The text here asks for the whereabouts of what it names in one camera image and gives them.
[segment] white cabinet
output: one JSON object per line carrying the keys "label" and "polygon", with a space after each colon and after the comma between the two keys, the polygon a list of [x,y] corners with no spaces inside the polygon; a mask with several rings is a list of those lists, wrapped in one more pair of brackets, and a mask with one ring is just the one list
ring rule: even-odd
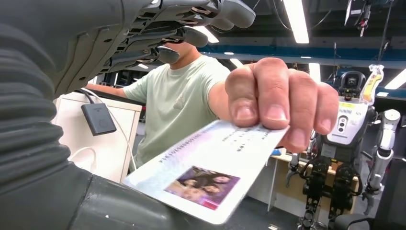
{"label": "white cabinet", "polygon": [[[92,99],[95,103],[100,102],[94,97]],[[141,106],[109,99],[102,100],[119,122],[132,150]],[[54,103],[57,115],[52,123],[64,130],[60,143],[69,146],[71,154],[83,147],[93,148],[96,152],[95,165],[84,169],[121,183],[127,175],[131,151],[127,148],[125,137],[116,121],[113,119],[117,131],[94,137],[80,108],[81,105],[89,103],[85,95],[73,92],[60,96]],[[90,150],[83,150],[72,161],[78,165],[91,164],[93,153]]]}

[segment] photo on card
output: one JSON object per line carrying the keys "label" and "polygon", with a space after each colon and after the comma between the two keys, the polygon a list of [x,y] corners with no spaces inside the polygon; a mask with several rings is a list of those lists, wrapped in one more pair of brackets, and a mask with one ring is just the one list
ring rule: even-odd
{"label": "photo on card", "polygon": [[165,191],[216,210],[239,179],[236,176],[192,166]]}

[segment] light green t-shirt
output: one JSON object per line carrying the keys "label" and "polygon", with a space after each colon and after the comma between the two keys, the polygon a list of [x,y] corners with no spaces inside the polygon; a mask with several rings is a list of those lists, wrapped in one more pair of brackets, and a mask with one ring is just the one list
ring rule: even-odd
{"label": "light green t-shirt", "polygon": [[208,94],[229,73],[217,59],[201,56],[181,69],[160,66],[124,87],[129,99],[147,103],[145,137],[135,156],[137,167],[217,119]]}

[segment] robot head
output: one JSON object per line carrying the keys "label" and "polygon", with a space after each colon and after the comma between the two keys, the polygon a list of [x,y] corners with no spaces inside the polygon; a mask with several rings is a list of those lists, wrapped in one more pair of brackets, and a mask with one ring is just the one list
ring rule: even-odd
{"label": "robot head", "polygon": [[361,87],[365,84],[366,77],[358,71],[345,72],[340,77],[340,86],[338,93],[343,96],[346,101],[350,101],[353,97],[359,98]]}

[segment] fingernail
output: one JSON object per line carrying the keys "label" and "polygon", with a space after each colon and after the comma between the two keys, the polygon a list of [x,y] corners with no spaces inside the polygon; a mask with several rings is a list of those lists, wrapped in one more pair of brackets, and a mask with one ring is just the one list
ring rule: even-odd
{"label": "fingernail", "polygon": [[236,115],[236,119],[237,120],[247,120],[247,119],[251,119],[254,116],[254,113],[252,112],[252,110],[249,107],[240,107],[237,110],[237,115]]}
{"label": "fingernail", "polygon": [[275,121],[286,121],[285,111],[280,106],[271,106],[266,116],[268,119],[275,120]]}
{"label": "fingernail", "polygon": [[306,135],[301,129],[294,129],[290,135],[290,143],[297,147],[306,146]]}
{"label": "fingernail", "polygon": [[330,119],[326,119],[324,121],[321,122],[321,126],[325,129],[330,131],[331,130],[331,121]]}

